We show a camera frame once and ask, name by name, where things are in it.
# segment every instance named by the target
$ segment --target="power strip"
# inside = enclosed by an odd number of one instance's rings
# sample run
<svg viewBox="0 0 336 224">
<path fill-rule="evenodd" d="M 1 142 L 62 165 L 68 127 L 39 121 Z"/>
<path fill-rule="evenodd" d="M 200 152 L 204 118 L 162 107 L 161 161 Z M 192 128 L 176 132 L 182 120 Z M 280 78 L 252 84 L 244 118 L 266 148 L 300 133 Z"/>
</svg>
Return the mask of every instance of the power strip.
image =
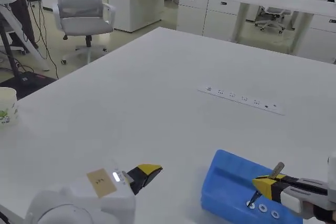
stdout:
<svg viewBox="0 0 336 224">
<path fill-rule="evenodd" d="M 239 102 L 261 110 L 266 110 L 279 115 L 284 115 L 282 108 L 279 106 L 279 104 L 275 102 L 267 102 L 259 98 L 252 98 L 247 95 L 240 95 L 235 92 L 224 91 L 222 89 L 213 88 L 211 86 L 203 86 L 199 88 L 198 91 L 207 94 L 212 94 L 217 97 L 221 97 L 234 102 Z"/>
</svg>

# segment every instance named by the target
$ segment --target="sticker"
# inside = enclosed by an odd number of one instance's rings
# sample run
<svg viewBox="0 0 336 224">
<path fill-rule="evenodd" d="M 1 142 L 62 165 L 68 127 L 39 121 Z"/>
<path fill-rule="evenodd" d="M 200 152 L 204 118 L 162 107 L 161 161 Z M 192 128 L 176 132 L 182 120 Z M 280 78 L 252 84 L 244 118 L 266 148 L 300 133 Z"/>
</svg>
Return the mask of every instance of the sticker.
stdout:
<svg viewBox="0 0 336 224">
<path fill-rule="evenodd" d="M 87 176 L 99 199 L 117 191 L 117 188 L 105 169 L 88 173 Z"/>
</svg>

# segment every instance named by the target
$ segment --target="blue container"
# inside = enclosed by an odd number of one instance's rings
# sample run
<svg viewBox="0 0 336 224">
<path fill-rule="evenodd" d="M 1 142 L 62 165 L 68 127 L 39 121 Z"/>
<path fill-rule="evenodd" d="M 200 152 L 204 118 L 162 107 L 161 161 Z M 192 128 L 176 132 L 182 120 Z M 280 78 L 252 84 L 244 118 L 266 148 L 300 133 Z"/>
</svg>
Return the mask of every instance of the blue container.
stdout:
<svg viewBox="0 0 336 224">
<path fill-rule="evenodd" d="M 202 208 L 234 224 L 302 224 L 302 218 L 264 196 L 257 199 L 254 209 L 246 207 L 246 202 L 256 191 L 252 179 L 269 175 L 271 171 L 232 153 L 218 150 L 203 184 Z M 267 212 L 261 212 L 259 204 L 264 204 Z M 273 210 L 279 214 L 278 219 L 271 215 Z"/>
</svg>

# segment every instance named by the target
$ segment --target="white cup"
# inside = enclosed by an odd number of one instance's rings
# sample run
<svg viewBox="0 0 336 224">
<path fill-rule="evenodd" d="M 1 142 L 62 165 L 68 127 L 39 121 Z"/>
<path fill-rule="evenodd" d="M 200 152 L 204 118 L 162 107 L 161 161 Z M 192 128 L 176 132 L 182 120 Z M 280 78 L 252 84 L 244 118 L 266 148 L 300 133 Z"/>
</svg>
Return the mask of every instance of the white cup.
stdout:
<svg viewBox="0 0 336 224">
<path fill-rule="evenodd" d="M 0 127 L 17 122 L 17 108 L 16 90 L 0 87 Z"/>
</svg>

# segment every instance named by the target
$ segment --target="led light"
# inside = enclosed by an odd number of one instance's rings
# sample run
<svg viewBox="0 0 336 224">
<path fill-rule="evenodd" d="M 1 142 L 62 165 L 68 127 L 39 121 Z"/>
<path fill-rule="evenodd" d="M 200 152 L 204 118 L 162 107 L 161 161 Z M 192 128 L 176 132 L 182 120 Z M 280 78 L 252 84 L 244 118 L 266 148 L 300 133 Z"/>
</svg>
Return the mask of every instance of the led light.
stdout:
<svg viewBox="0 0 336 224">
<path fill-rule="evenodd" d="M 274 210 L 271 212 L 271 215 L 272 215 L 273 218 L 275 218 L 275 219 L 279 219 L 279 218 L 280 218 L 278 212 L 276 212 L 276 211 L 274 211 Z"/>
<path fill-rule="evenodd" d="M 261 212 L 267 212 L 267 207 L 266 207 L 264 204 L 260 204 L 260 205 L 259 205 L 259 210 L 260 210 Z"/>
<path fill-rule="evenodd" d="M 254 203 L 252 203 L 248 208 L 250 208 L 250 209 L 255 209 L 255 205 L 254 205 Z"/>
<path fill-rule="evenodd" d="M 112 175 L 114 176 L 114 179 L 119 182 L 120 181 L 120 178 L 118 176 L 118 174 L 116 172 L 112 173 Z"/>
</svg>

